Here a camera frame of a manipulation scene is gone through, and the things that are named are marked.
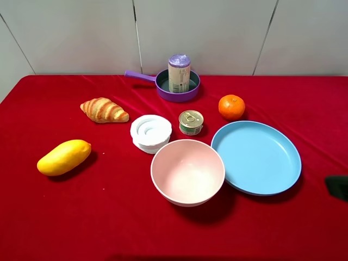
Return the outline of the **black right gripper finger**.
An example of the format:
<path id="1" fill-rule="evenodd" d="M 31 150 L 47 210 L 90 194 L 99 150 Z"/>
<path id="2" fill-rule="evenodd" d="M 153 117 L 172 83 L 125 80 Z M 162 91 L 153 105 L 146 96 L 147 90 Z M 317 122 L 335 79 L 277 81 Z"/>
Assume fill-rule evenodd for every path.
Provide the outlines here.
<path id="1" fill-rule="evenodd" d="M 326 188 L 329 194 L 335 198 L 348 201 L 348 176 L 328 176 L 325 178 Z"/>

